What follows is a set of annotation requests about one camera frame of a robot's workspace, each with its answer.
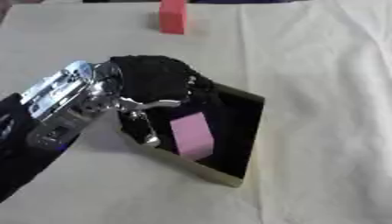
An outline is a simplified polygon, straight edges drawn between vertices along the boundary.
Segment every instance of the pink cube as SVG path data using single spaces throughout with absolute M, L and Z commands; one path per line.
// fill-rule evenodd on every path
M 203 113 L 171 121 L 171 130 L 181 157 L 199 160 L 213 154 L 214 137 Z

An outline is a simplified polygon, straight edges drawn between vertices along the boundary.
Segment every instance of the table surface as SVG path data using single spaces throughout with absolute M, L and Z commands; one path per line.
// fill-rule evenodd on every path
M 108 113 L 14 197 L 0 223 L 390 223 L 389 1 L 18 5 L 0 29 L 0 92 L 74 60 L 163 54 L 267 99 L 244 185 L 211 184 L 124 143 Z

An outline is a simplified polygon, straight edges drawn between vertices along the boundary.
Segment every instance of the white fabric surface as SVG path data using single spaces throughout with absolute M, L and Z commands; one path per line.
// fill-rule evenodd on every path
M 189 5 L 186 36 L 155 3 L 13 7 L 1 95 L 77 59 L 164 54 L 267 99 L 239 189 L 136 153 L 103 117 L 0 205 L 0 223 L 392 223 L 392 3 Z

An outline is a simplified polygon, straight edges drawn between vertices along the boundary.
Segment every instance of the foam cube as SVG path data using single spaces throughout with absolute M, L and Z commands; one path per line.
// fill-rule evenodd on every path
M 199 160 L 213 154 L 214 137 L 203 113 L 171 121 L 171 130 L 181 157 Z
M 186 29 L 186 1 L 161 0 L 159 30 L 163 33 L 184 34 Z

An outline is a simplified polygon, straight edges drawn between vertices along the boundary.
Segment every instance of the black sleeve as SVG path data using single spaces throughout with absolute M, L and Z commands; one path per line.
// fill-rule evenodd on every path
M 12 94 L 0 101 L 0 202 L 29 183 L 63 151 L 28 147 L 25 139 L 35 121 Z

